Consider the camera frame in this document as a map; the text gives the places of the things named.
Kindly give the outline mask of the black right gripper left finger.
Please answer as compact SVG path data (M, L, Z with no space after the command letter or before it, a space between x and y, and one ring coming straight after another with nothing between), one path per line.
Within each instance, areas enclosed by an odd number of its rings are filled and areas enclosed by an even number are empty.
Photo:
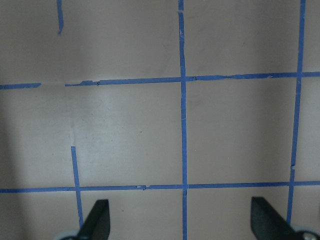
M77 233L78 240L107 240L111 231L108 199L97 200Z

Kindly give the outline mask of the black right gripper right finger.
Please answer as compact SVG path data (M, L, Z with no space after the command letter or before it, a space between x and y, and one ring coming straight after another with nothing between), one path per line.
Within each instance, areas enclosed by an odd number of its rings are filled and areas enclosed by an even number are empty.
M257 240L302 239L264 197L251 198L250 228Z

